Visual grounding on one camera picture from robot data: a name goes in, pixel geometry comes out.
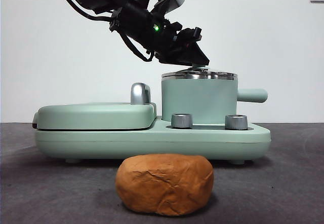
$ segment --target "bread loaf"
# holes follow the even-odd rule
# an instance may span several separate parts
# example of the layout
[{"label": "bread loaf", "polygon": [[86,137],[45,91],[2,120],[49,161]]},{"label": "bread loaf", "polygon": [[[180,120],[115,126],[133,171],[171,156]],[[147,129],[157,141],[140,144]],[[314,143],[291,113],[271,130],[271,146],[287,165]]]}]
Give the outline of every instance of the bread loaf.
[{"label": "bread loaf", "polygon": [[185,215],[204,207],[214,183],[213,167],[202,156],[156,154],[123,161],[115,185],[136,212]]}]

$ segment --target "silver knob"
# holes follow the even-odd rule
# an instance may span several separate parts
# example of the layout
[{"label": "silver knob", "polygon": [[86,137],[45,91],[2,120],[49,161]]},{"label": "silver knob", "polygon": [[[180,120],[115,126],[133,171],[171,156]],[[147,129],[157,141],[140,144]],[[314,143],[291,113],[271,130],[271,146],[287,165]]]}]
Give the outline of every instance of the silver knob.
[{"label": "silver knob", "polygon": [[247,130],[248,117],[245,115],[227,115],[225,117],[225,128],[232,130]]},{"label": "silver knob", "polygon": [[131,105],[151,103],[151,89],[144,83],[134,83],[131,89]]},{"label": "silver knob", "polygon": [[191,114],[172,114],[171,126],[172,128],[177,128],[177,129],[192,128]]}]

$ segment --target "mint green appliance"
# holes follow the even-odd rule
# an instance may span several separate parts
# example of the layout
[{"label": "mint green appliance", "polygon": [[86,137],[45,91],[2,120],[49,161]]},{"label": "mint green appliance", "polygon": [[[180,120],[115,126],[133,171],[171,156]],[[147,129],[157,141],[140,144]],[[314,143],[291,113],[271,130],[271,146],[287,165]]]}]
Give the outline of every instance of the mint green appliance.
[{"label": "mint green appliance", "polygon": [[36,145],[47,156],[125,159],[153,153],[202,155],[243,164],[265,155],[270,131],[236,115],[237,101],[263,102],[262,89],[237,89],[237,75],[206,68],[163,75],[163,115],[150,88],[135,83],[130,103],[45,106],[34,116]]}]

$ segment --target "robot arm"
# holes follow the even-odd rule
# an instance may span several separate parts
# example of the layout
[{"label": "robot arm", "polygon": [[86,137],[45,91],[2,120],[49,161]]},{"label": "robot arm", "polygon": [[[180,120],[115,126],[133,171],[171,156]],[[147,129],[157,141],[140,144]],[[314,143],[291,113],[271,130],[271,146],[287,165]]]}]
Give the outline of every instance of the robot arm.
[{"label": "robot arm", "polygon": [[[149,0],[76,0],[85,9],[96,14],[110,12],[111,17],[91,16],[72,0],[67,1],[88,19],[109,22],[110,30],[117,31],[127,47],[143,61],[151,61],[155,56],[166,64],[209,64],[196,43],[201,40],[201,29],[182,29],[179,22],[171,23],[165,18],[165,14],[180,7],[184,0],[159,0],[151,12],[147,10]],[[140,43],[150,57],[142,55],[129,38]]]}]

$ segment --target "appliance base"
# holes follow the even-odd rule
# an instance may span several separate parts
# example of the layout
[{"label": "appliance base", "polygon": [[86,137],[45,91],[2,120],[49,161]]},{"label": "appliance base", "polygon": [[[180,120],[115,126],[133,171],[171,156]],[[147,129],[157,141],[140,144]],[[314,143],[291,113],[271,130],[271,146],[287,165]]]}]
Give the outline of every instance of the appliance base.
[{"label": "appliance base", "polygon": [[144,130],[36,131],[36,145],[45,155],[78,163],[82,159],[125,159],[136,155],[178,153],[243,164],[265,155],[270,131],[249,124],[249,130],[226,130],[224,124],[173,129],[157,117]]}]

